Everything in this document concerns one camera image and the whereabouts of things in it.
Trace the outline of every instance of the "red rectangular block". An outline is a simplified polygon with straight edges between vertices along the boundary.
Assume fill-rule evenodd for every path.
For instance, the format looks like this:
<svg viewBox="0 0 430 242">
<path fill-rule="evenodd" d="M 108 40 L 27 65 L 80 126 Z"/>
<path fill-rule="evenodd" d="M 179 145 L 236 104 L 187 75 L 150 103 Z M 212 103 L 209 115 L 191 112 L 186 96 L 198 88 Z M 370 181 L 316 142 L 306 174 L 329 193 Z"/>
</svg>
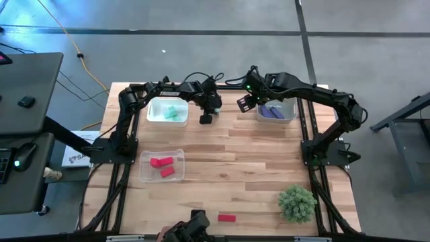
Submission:
<svg viewBox="0 0 430 242">
<path fill-rule="evenodd" d="M 160 161 L 157 158 L 151 158 L 149 164 L 154 168 L 160 168 Z"/>
<path fill-rule="evenodd" d="M 170 164 L 173 164 L 173 157 L 167 157 L 167 158 L 159 159 L 159 165 L 160 166 L 170 165 Z"/>
<path fill-rule="evenodd" d="M 236 222 L 236 215 L 219 214 L 218 215 L 218 221 L 222 221 L 222 222 Z"/>
<path fill-rule="evenodd" d="M 167 177 L 168 175 L 171 175 L 171 174 L 173 174 L 173 173 L 175 173 L 175 170 L 174 170 L 174 168 L 173 167 L 168 167 L 168 168 L 166 168 L 166 169 L 164 169 L 164 170 L 162 170 L 162 171 L 160 171 L 160 175 L 161 175 L 161 177 Z"/>
</svg>

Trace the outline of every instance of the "green plant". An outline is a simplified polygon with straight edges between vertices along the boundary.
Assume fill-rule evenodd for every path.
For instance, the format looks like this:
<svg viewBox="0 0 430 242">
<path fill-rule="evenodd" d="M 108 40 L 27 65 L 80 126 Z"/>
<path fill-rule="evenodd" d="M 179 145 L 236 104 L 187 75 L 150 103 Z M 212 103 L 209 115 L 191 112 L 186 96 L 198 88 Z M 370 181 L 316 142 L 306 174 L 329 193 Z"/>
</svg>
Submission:
<svg viewBox="0 0 430 242">
<path fill-rule="evenodd" d="M 309 222 L 315 213 L 316 200 L 312 192 L 299 185 L 290 186 L 279 194 L 277 203 L 281 208 L 281 217 L 290 223 Z"/>
</svg>

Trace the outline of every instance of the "computer keyboard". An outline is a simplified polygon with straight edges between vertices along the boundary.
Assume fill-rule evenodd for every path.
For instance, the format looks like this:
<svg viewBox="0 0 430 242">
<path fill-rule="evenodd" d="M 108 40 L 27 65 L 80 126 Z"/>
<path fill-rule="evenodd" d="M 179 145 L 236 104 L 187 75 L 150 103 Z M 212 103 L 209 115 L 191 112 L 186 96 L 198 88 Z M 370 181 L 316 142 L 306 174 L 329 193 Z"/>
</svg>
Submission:
<svg viewBox="0 0 430 242">
<path fill-rule="evenodd" d="M 0 148 L 0 184 L 5 184 L 13 165 L 16 148 Z"/>
</svg>

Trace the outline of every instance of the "yellow cable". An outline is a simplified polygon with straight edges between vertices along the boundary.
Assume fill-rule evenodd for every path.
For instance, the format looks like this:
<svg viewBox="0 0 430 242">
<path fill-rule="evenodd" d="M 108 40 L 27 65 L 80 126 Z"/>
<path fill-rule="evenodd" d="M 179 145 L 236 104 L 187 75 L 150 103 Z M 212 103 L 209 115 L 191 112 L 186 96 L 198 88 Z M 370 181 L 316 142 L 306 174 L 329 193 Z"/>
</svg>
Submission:
<svg viewBox="0 0 430 242">
<path fill-rule="evenodd" d="M 86 130 L 87 128 L 91 128 L 92 126 L 96 126 L 98 124 L 101 124 L 101 121 L 95 122 L 93 124 L 88 124 L 88 125 L 84 126 L 83 128 L 81 128 L 81 130 Z"/>
<path fill-rule="evenodd" d="M 75 41 L 73 41 L 72 37 L 69 35 L 69 33 L 67 32 L 67 30 L 61 25 L 61 23 L 53 16 L 53 14 L 48 10 L 48 8 L 45 7 L 45 5 L 38 0 L 38 2 L 41 4 L 41 6 L 49 13 L 49 15 L 51 15 L 51 17 L 55 20 L 55 22 L 62 28 L 62 30 L 64 31 L 64 33 L 66 34 L 67 38 L 72 42 L 72 44 L 75 46 L 76 51 L 78 52 L 78 54 L 82 54 L 82 52 L 79 50 L 77 44 L 75 43 Z M 82 66 L 85 69 L 85 71 L 87 71 L 88 75 L 94 79 L 94 81 L 96 81 L 99 85 L 101 85 L 101 87 L 105 90 L 106 93 L 109 94 L 108 89 L 105 87 L 105 85 L 103 85 L 103 83 L 101 81 L 99 81 L 99 79 L 97 79 L 96 77 L 94 77 L 93 74 L 91 74 L 91 72 L 88 71 L 87 66 L 85 65 L 85 62 L 83 60 L 83 57 L 79 57 L 81 59 L 82 62 Z"/>
</svg>

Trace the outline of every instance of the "computer mouse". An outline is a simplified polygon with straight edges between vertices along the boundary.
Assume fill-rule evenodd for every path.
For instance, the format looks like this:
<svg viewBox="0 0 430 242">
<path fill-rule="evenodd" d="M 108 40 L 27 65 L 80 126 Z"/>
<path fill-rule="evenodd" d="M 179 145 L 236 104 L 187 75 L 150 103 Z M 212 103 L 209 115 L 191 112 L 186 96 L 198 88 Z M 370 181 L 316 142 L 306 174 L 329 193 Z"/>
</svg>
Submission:
<svg viewBox="0 0 430 242">
<path fill-rule="evenodd" d="M 36 150 L 37 145 L 34 143 L 23 144 L 15 154 L 15 161 L 13 162 L 13 169 L 16 171 L 25 171 L 32 164 L 32 156 Z"/>
</svg>

